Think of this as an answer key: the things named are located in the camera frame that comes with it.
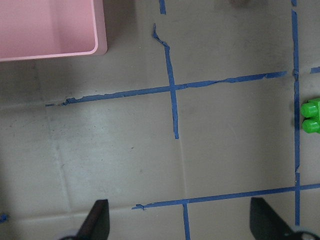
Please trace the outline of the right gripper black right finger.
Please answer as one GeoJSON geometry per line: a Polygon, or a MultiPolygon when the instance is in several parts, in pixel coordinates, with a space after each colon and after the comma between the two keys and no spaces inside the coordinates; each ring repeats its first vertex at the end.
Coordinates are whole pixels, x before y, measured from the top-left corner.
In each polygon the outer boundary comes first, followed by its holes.
{"type": "Polygon", "coordinates": [[[250,231],[255,240],[299,240],[287,223],[262,198],[250,200],[250,231]]]}

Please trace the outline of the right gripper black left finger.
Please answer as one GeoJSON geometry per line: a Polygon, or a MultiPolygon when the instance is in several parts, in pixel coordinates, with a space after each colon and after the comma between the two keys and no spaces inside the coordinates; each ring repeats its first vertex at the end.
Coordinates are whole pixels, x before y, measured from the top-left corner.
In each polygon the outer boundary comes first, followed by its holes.
{"type": "Polygon", "coordinates": [[[96,200],[76,234],[77,240],[107,240],[110,233],[110,213],[107,199],[96,200]]]}

